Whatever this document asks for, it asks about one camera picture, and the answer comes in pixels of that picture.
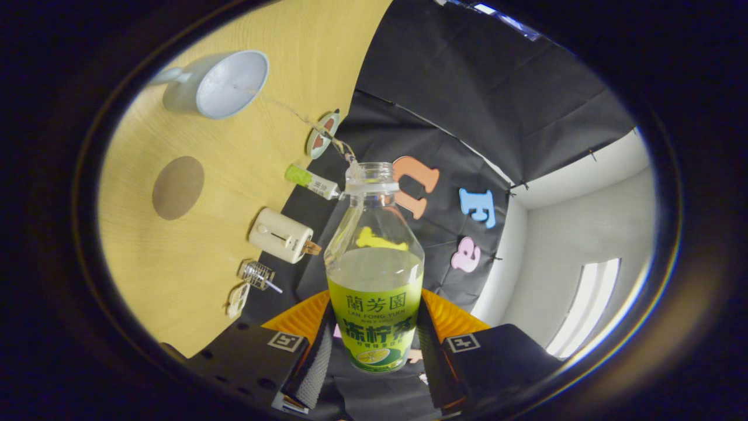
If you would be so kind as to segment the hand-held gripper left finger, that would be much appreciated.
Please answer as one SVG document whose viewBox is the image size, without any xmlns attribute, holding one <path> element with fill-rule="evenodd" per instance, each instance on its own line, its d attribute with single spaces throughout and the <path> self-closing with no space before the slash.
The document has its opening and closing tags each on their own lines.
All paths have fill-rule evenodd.
<svg viewBox="0 0 748 421">
<path fill-rule="evenodd" d="M 233 323 L 187 366 L 252 408 L 307 413 L 325 382 L 335 325 L 323 291 L 262 325 Z"/>
</svg>

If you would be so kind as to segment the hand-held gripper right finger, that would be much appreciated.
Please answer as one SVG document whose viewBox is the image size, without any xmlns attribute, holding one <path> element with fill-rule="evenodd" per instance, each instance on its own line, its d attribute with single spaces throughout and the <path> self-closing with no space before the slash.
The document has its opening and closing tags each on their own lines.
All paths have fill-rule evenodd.
<svg viewBox="0 0 748 421">
<path fill-rule="evenodd" d="M 444 413 L 505 404 L 563 366 L 512 323 L 489 327 L 428 290 L 417 332 L 432 402 Z"/>
</svg>

